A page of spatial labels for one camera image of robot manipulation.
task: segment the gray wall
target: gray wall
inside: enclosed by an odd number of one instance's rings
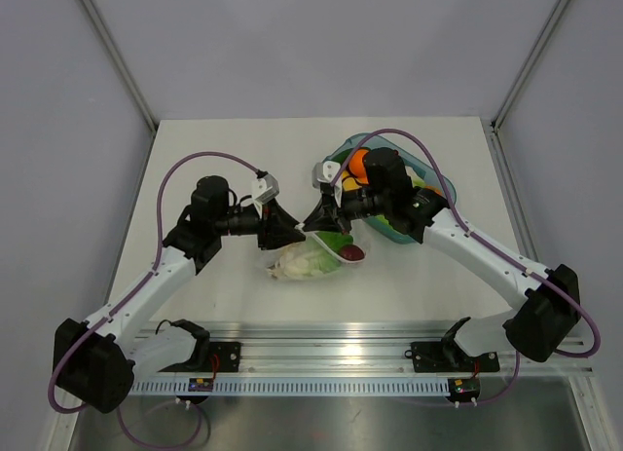
[[[101,303],[150,144],[74,0],[0,0],[0,448],[37,449],[55,327]]]
[[[623,430],[623,0],[575,0],[502,128],[540,256],[580,276],[597,371]]]
[[[159,118],[491,118],[555,1],[96,0]]]

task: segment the plastic food container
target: plastic food container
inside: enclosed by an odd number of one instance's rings
[[[362,223],[352,224],[349,234],[312,232],[306,234],[303,242],[262,251],[257,266],[266,270],[276,281],[312,281],[342,273],[345,268],[357,268],[367,258],[370,239]],[[343,258],[339,248],[346,245],[356,246],[363,253],[363,258]]]
[[[344,144],[342,144],[342,146],[335,150],[331,155],[327,156],[325,160],[331,160],[333,157],[337,156],[341,152],[344,152],[347,149],[352,149],[361,139],[366,136],[366,134],[366,132],[363,132],[360,134],[356,134],[353,137],[350,137],[344,142]],[[404,161],[405,165],[411,167],[416,172],[416,174],[424,181],[424,183],[426,183],[426,185],[434,186],[435,188],[443,192],[441,182],[439,181],[435,170],[433,170],[428,164],[422,162],[420,159],[417,159],[416,157],[409,154],[401,147],[396,146],[393,142],[388,141],[382,136],[374,136],[372,139],[368,140],[368,142],[366,142],[363,147],[367,149],[389,147],[398,151],[398,154]],[[450,191],[450,197],[446,197],[446,199],[452,200],[453,203],[456,203],[457,190],[455,188],[455,185],[453,185],[452,181],[450,181],[448,177],[444,176],[444,179],[446,180],[446,185],[448,185],[448,190]],[[396,232],[390,225],[386,224],[378,217],[368,217],[367,219],[364,219],[364,222],[372,227],[374,230],[383,234],[388,239],[397,244],[413,244],[416,242],[411,237]]]

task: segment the orange fruit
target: orange fruit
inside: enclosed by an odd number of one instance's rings
[[[370,151],[367,149],[359,149],[354,153],[354,156],[352,156],[352,159],[350,159],[350,162],[348,163],[350,173],[357,178],[365,178],[366,176],[366,168],[363,167],[363,158],[368,152]]]
[[[437,193],[439,196],[444,196],[444,194],[441,192],[441,190],[440,190],[439,188],[435,188],[434,186],[431,186],[431,185],[426,185],[426,186],[425,186],[425,188],[426,188],[427,190],[432,190],[432,191],[434,191],[434,192],[435,192],[435,193]]]

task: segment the metal floor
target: metal floor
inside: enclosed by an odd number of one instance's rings
[[[502,386],[483,380],[483,397]],[[440,398],[212,397],[202,405],[209,421],[187,449],[227,451],[589,450],[564,378],[525,378],[500,402],[482,407],[429,407]],[[158,397],[132,397],[123,407],[132,432],[159,446],[186,439],[196,414],[171,405],[144,414]],[[121,432],[114,413],[82,413],[72,451],[143,449]]]

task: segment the green vegetable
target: green vegetable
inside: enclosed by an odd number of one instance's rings
[[[379,222],[383,222],[383,224],[385,225],[389,225],[389,221],[385,218],[384,215],[376,215],[375,218],[379,221]]]
[[[352,236],[348,234],[342,235],[336,232],[317,232],[317,234],[336,253],[340,248],[349,246],[353,242]],[[304,242],[285,247],[269,272],[276,279],[304,281],[333,273],[341,266],[342,263],[318,242],[314,239],[306,239]]]
[[[319,231],[316,233],[320,239],[325,242],[327,246],[335,253],[340,252],[340,249],[347,244],[352,244],[354,239],[350,234],[341,234],[339,232],[325,232]]]

